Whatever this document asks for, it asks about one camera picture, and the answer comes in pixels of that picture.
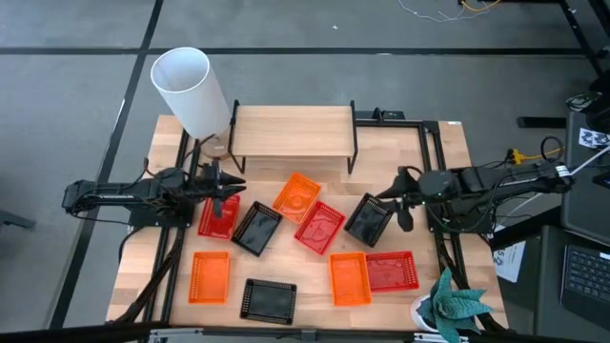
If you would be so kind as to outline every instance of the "potted plant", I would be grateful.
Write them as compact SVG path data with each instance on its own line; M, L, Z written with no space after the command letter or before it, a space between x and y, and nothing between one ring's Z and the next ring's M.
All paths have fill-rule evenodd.
M411 317L423 330L439 333L449 343L459 343L458 329L480 334L475 315L494 309L479 302L485 290L452 291L447 268L430 290L411 305Z

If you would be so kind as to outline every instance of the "white pot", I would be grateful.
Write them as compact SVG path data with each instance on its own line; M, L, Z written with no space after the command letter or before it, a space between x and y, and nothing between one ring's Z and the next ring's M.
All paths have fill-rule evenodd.
M413 303L411 304L411 318L416 323L418 328L425 330L429 333L438 333L437 329L431 328L428 324L426 324L426 322L423 320L421 315L419 315L419 313L417 313L417 309L419 309L419 306L421 306L421 303L424 300L428 299L429 297L430 297L430 294L426 294L426 295L420 296L419 298L416 298L413 301Z

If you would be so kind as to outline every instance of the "gray floor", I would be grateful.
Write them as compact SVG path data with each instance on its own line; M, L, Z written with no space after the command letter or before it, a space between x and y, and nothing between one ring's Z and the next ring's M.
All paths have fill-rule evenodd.
M455 15L450 0L403 0L420 14ZM585 4L571 2L592 44L605 44ZM0 0L2 47L139 47L153 0ZM559 7L500 4L472 20L434 23L395 0L166 0L154 47L574 48ZM159 113L147 58L111 180L140 172ZM582 58L215 55L228 99L243 104L345 104L403 110L410 118L464 123L474 163L509 147L535 152L547 134L520 130L521 115L564 116L564 99L595 77ZM0 229L0 332L40 329L55 296L78 221L60 209L63 189L99 169L134 56L0 56L0 208L38 222ZM556 204L545 197L529 208ZM100 217L125 219L124 211ZM125 228L98 224L66 324L103 322ZM528 277L519 283L531 288ZM531 309L506 293L511 327L531 331Z

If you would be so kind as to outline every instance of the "white paper cup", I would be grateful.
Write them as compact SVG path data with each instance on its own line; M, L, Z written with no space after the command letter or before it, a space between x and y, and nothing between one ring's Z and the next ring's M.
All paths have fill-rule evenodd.
M201 50L165 52L154 61L151 80L191 137L220 134L229 126L229 106Z

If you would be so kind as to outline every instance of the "orange basket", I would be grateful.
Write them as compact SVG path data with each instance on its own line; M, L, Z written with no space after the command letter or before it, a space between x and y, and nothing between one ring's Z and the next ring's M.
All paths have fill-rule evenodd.
M224 304L229 289L229 253L193 254L189 304Z
M373 302L364 252L331 253L331 289L335 306Z
M301 224L320 194L320 189L320 185L295 172L275 200L274 210Z

